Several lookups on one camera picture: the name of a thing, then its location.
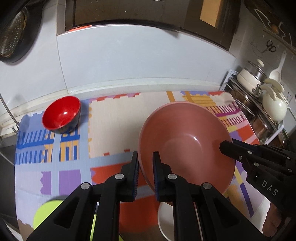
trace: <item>pan handle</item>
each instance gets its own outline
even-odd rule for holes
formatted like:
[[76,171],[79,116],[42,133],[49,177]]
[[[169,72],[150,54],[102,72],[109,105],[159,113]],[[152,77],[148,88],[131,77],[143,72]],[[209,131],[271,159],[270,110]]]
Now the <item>pan handle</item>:
[[239,100],[237,100],[237,99],[234,99],[235,100],[235,102],[237,103],[237,104],[239,104],[240,106],[242,106],[247,112],[249,112],[254,118],[256,118],[256,116],[254,115],[254,113],[248,108],[248,107],[246,107],[243,103],[241,103]]

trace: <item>colorful patterned tablecloth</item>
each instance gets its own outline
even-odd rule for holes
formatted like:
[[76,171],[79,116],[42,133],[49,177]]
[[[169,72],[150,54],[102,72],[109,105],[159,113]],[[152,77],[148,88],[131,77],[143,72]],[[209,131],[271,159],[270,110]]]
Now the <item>colorful patterned tablecloth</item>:
[[[16,212],[24,240],[33,231],[34,215],[43,203],[69,195],[82,182],[102,183],[120,172],[137,150],[147,117],[174,101],[202,105],[220,118],[232,138],[259,143],[246,117],[225,92],[167,91],[82,100],[78,127],[63,135],[44,129],[42,113],[26,115],[20,123],[15,155]],[[263,196],[246,182],[246,175],[237,162],[225,196],[250,219]],[[141,233],[157,226],[158,206],[140,173],[136,201],[120,204],[120,231]]]

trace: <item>white kettle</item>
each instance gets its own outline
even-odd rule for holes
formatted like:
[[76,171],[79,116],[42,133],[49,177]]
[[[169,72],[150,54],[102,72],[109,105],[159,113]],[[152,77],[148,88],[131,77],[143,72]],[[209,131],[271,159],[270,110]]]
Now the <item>white kettle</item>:
[[288,103],[281,98],[281,94],[276,88],[271,88],[267,85],[261,85],[261,90],[267,92],[263,96],[262,105],[267,114],[276,122],[280,122],[284,119],[287,113]]

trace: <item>human hand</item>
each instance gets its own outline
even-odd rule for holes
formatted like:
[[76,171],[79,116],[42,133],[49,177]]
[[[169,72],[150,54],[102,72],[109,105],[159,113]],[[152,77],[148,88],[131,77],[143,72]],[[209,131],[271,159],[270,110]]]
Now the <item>human hand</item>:
[[270,203],[269,211],[267,212],[267,216],[262,228],[263,234],[267,237],[274,236],[280,223],[281,214],[276,206]]

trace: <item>bowl rim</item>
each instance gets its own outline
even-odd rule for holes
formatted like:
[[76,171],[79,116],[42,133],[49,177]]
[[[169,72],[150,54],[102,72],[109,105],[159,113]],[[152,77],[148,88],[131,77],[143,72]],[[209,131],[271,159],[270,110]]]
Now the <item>bowl rim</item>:
[[143,135],[143,130],[145,129],[147,123],[148,123],[149,120],[155,115],[156,112],[158,112],[159,110],[161,110],[161,109],[163,109],[163,108],[165,108],[165,107],[167,107],[167,106],[169,106],[169,105],[173,105],[173,104],[190,104],[190,105],[194,105],[194,106],[201,107],[201,108],[205,109],[206,111],[210,112],[213,116],[215,116],[215,118],[217,118],[217,119],[221,122],[223,128],[224,128],[224,129],[226,130],[226,132],[228,133],[228,136],[229,136],[229,140],[228,140],[228,141],[231,141],[231,142],[232,142],[232,138],[231,138],[231,136],[230,136],[230,133],[228,132],[226,126],[222,123],[222,121],[221,121],[216,115],[214,115],[211,111],[209,111],[207,108],[205,108],[205,107],[203,107],[203,106],[201,106],[201,105],[199,105],[199,104],[192,103],[192,102],[188,102],[188,101],[174,101],[174,102],[170,102],[170,103],[167,103],[167,104],[164,104],[164,105],[158,107],[158,108],[157,108],[155,111],[153,111],[153,112],[148,116],[148,118],[145,120],[144,125],[142,126],[142,129],[141,129],[141,132],[140,132],[140,135],[139,135],[139,141],[138,141],[138,159],[139,159],[140,169],[141,169],[141,172],[142,172],[142,174],[143,174],[143,176],[144,176],[144,179],[145,179],[147,185],[151,188],[151,190],[152,190],[153,192],[155,192],[155,189],[154,189],[154,187],[152,186],[152,184],[150,183],[150,181],[149,181],[149,179],[148,179],[148,177],[147,177],[147,175],[146,175],[146,173],[145,173],[145,171],[144,171],[144,168],[143,168],[143,165],[142,165],[142,160],[141,160],[141,147],[140,147],[140,146],[141,146],[141,139],[142,139],[142,135]]
[[[78,100],[78,103],[79,103],[79,108],[78,108],[78,111],[77,111],[77,113],[76,113],[76,115],[70,120],[70,121],[68,121],[66,124],[64,124],[64,125],[62,125],[62,126],[59,126],[59,127],[57,127],[57,128],[50,128],[50,127],[47,127],[45,124],[44,124],[44,114],[46,113],[46,111],[48,111],[48,108],[50,107],[50,106],[52,106],[54,103],[56,103],[57,101],[59,101],[59,100],[61,100],[61,99],[68,99],[68,98],[74,98],[75,100]],[[58,129],[60,129],[60,128],[62,128],[62,127],[64,127],[64,126],[66,126],[67,124],[69,124],[76,116],[77,116],[77,114],[80,112],[80,110],[81,110],[81,102],[80,102],[80,99],[79,98],[77,98],[76,96],[64,96],[64,97],[61,97],[61,98],[58,98],[57,100],[55,100],[54,102],[52,102],[46,109],[45,109],[45,111],[44,111],[44,113],[43,113],[43,115],[42,115],[42,124],[43,124],[43,126],[45,127],[45,129],[47,129],[47,130],[50,130],[50,131],[53,131],[53,130],[58,130]]]

